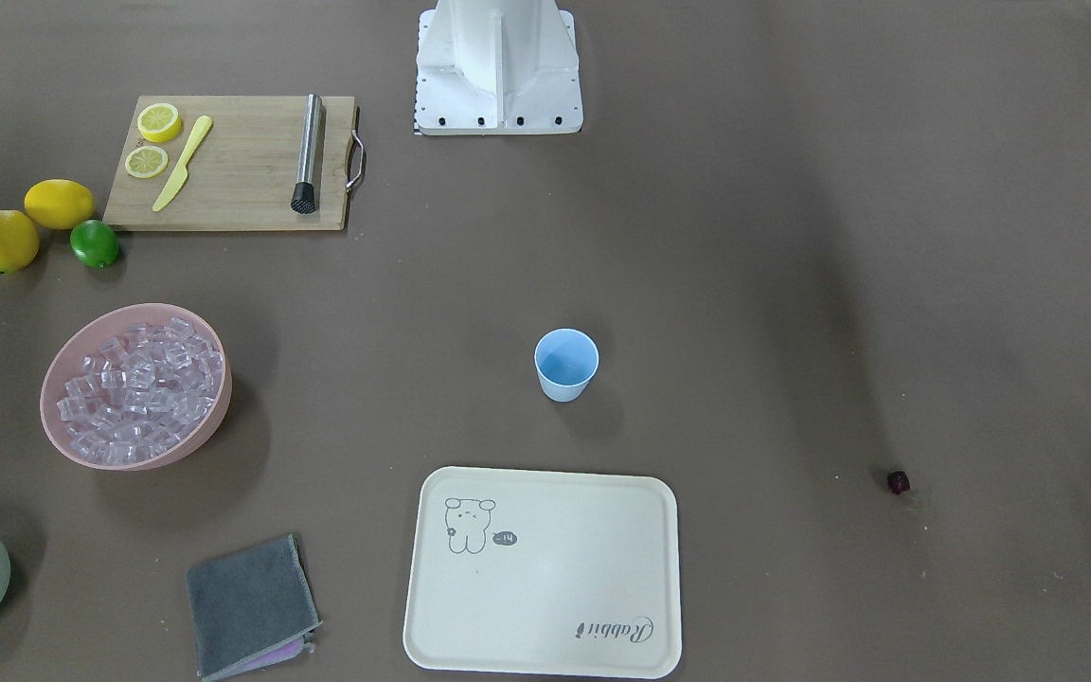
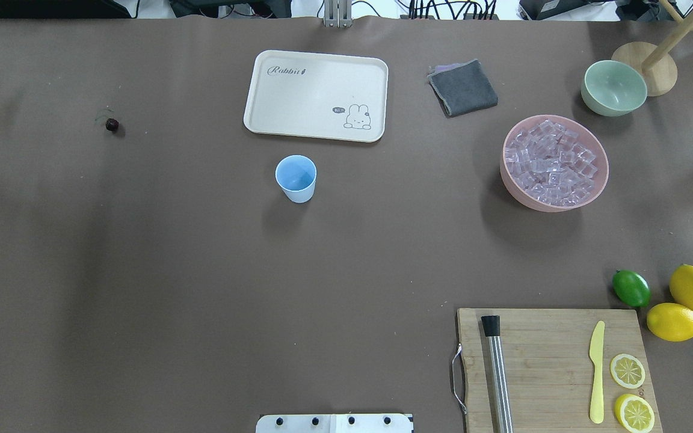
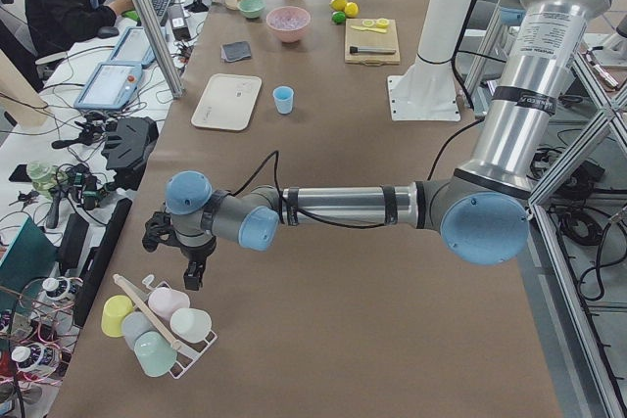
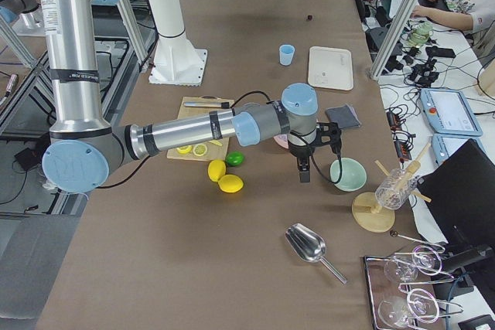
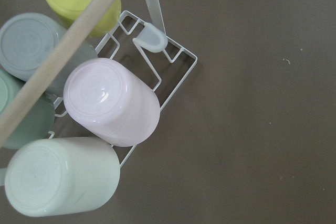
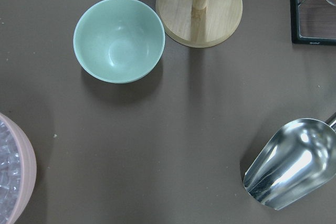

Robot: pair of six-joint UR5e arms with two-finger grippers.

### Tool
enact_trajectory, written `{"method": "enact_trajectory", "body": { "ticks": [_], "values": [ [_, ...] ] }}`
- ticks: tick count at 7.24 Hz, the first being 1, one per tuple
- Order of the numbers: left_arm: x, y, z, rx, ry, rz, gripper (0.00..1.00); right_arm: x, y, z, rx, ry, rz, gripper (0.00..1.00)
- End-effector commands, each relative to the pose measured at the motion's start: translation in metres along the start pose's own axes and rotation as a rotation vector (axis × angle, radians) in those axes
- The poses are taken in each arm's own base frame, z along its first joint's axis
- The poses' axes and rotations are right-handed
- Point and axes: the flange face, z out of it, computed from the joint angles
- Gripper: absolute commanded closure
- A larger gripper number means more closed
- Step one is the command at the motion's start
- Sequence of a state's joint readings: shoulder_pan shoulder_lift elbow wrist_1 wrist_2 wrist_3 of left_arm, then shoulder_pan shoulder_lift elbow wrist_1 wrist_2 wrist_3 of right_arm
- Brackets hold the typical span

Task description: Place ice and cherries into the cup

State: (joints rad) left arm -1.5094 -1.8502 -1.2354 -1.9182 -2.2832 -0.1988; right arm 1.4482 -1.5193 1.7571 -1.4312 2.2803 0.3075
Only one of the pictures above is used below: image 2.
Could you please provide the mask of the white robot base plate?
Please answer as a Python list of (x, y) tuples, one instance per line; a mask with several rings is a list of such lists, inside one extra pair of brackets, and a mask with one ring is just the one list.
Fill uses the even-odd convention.
[(256, 432), (413, 432), (411, 414), (267, 414), (256, 422)]

